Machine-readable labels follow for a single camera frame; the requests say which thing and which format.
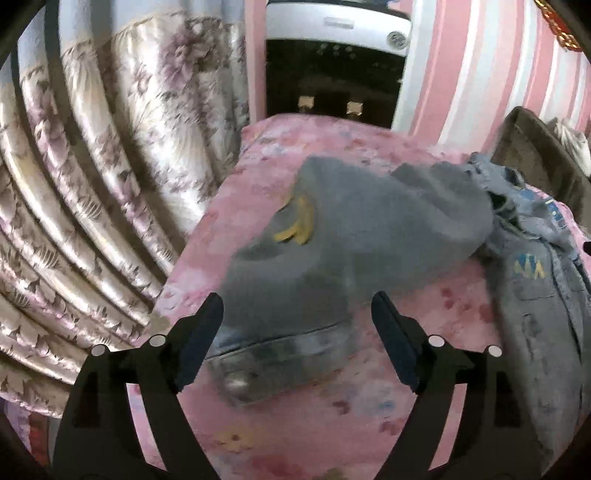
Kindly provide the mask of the blue denim jacket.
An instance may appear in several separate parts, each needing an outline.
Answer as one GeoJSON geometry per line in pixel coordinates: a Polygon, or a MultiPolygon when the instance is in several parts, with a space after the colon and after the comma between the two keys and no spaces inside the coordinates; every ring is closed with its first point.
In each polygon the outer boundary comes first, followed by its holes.
{"type": "Polygon", "coordinates": [[[293,196],[229,263],[211,374],[246,404],[335,371],[353,350],[352,303],[421,288],[474,254],[550,464],[590,411],[590,279],[557,204],[479,154],[382,176],[305,160],[293,196]]]}

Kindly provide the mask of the pink floral bed sheet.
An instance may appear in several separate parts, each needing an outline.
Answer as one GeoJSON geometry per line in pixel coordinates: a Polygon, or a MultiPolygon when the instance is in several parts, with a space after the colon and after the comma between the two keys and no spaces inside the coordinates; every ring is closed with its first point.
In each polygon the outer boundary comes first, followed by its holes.
{"type": "MultiPolygon", "coordinates": [[[[472,156],[386,129],[331,117],[278,115],[245,128],[242,151],[198,222],[168,277],[157,312],[190,315],[221,284],[235,253],[259,237],[293,196],[298,170],[329,157],[376,175],[404,164],[463,165],[472,156]]],[[[546,193],[530,186],[535,192],[546,193]]],[[[590,279],[585,236],[561,211],[590,279]]],[[[485,264],[479,254],[429,284],[389,294],[399,311],[459,349],[499,347],[524,395],[506,350],[485,264]]],[[[231,401],[207,359],[179,400],[192,432],[224,479],[369,479],[397,442],[415,403],[401,383],[370,314],[370,298],[351,304],[353,350],[335,371],[253,403],[231,401]]]]}

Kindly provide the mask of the dark brown blanket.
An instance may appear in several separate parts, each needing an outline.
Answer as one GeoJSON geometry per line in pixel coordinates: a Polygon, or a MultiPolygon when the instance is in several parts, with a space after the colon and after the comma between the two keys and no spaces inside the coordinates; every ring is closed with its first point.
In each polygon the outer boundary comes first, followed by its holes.
{"type": "Polygon", "coordinates": [[[492,162],[519,171],[528,184],[566,204],[579,225],[590,228],[590,180],[534,112],[521,106],[510,111],[492,162]]]}

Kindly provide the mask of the white cloth bundle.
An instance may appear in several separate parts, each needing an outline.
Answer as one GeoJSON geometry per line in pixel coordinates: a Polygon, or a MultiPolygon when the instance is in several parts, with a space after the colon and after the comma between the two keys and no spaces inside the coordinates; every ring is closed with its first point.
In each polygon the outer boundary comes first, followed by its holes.
{"type": "Polygon", "coordinates": [[[590,146],[584,133],[576,130],[567,118],[559,119],[555,117],[548,123],[548,127],[560,144],[571,155],[584,176],[590,178],[590,146]]]}

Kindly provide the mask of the floral beige curtain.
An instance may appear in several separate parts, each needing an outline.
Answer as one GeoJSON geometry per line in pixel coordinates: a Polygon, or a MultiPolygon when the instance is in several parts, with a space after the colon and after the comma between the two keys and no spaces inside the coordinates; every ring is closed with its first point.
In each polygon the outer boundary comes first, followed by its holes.
{"type": "Polygon", "coordinates": [[[155,305],[249,123],[240,1],[1,5],[1,397],[60,417],[155,305]]]}

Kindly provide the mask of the white and black appliance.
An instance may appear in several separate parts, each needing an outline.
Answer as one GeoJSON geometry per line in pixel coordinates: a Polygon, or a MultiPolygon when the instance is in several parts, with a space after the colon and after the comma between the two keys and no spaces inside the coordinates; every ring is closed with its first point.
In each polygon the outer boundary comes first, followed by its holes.
{"type": "Polygon", "coordinates": [[[389,128],[409,51],[410,16],[374,1],[266,5],[266,112],[389,128]]]}

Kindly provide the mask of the red gold wall ornament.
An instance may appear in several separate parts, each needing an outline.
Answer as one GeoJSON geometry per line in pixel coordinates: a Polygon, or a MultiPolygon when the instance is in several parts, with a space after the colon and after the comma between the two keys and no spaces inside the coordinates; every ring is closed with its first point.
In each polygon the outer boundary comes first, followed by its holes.
{"type": "Polygon", "coordinates": [[[550,3],[545,0],[535,0],[535,4],[540,9],[543,18],[556,37],[558,44],[566,50],[582,52],[583,49],[574,34],[550,3]]]}

